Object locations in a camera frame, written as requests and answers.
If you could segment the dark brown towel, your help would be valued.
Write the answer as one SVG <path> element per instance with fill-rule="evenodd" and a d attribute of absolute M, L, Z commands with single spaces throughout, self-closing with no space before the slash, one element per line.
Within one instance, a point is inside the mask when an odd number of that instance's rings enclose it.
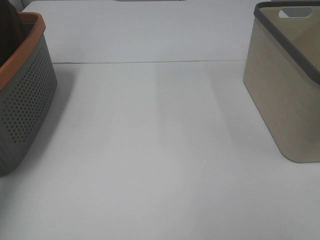
<path fill-rule="evenodd" d="M 27 36 L 16 8 L 8 1 L 0 1 L 0 66 L 12 56 Z"/>

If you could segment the beige basket with grey rim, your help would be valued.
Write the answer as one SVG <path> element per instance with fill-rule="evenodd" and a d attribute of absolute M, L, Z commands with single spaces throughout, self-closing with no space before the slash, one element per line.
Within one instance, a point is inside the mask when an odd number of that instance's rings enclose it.
<path fill-rule="evenodd" d="M 254 8 L 243 83 L 281 154 L 320 160 L 320 3 L 265 1 Z"/>

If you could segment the grey perforated basket orange rim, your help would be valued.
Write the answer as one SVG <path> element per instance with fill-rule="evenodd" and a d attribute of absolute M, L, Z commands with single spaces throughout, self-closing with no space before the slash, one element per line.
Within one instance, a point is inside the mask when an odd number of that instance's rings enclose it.
<path fill-rule="evenodd" d="M 0 175 L 13 172 L 35 141 L 57 88 L 44 19 L 20 12 L 27 36 L 0 68 Z"/>

